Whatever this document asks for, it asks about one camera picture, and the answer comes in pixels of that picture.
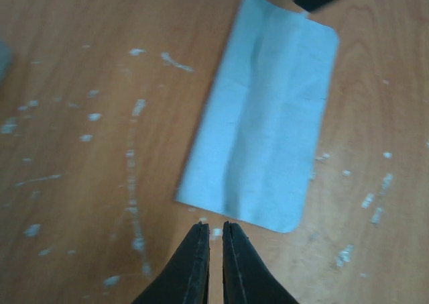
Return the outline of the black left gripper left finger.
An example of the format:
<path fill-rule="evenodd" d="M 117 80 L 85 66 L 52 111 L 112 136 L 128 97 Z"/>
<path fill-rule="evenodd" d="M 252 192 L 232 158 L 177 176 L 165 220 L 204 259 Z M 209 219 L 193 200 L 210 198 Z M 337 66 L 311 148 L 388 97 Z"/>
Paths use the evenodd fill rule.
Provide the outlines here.
<path fill-rule="evenodd" d="M 190 228 L 163 271 L 133 302 L 207 303 L 209 262 L 209 225 L 198 222 Z"/>

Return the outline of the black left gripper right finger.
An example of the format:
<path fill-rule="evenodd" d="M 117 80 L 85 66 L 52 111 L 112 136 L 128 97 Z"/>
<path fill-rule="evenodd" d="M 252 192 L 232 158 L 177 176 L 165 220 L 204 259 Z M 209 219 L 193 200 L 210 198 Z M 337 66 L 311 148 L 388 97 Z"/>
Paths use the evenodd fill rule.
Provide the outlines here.
<path fill-rule="evenodd" d="M 223 225 L 223 300 L 225 303 L 297 303 L 275 279 L 241 226 Z"/>

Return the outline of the grey glasses case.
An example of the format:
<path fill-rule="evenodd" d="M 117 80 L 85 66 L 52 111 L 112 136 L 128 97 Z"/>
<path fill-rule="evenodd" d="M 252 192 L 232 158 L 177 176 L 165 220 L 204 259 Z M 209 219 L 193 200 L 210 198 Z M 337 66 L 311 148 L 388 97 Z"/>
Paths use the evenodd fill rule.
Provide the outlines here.
<path fill-rule="evenodd" d="M 0 41 L 0 83 L 7 76 L 13 59 L 13 54 L 9 46 L 3 41 Z"/>

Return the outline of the light blue cleaning cloth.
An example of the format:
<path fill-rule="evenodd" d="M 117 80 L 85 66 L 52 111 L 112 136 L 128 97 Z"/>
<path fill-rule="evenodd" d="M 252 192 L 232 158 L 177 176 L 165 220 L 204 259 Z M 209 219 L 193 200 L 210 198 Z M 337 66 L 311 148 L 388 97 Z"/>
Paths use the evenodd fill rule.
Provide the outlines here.
<path fill-rule="evenodd" d="M 336 32 L 242 0 L 176 200 L 279 233 L 301 220 Z"/>

